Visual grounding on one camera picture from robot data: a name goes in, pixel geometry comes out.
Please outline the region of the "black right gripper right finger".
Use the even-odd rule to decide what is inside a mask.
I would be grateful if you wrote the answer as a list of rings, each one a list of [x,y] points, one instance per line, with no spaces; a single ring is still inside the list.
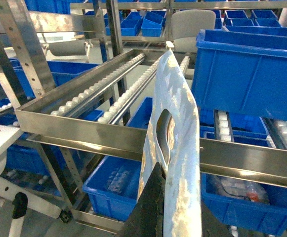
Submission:
[[[202,236],[203,237],[232,237],[228,227],[222,224],[209,210],[206,204],[201,202]]]

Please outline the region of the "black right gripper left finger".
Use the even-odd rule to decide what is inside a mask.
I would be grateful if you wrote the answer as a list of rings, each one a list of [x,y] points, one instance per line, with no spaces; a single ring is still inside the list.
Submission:
[[[164,191],[165,173],[157,162],[136,206],[115,236],[162,237]]]

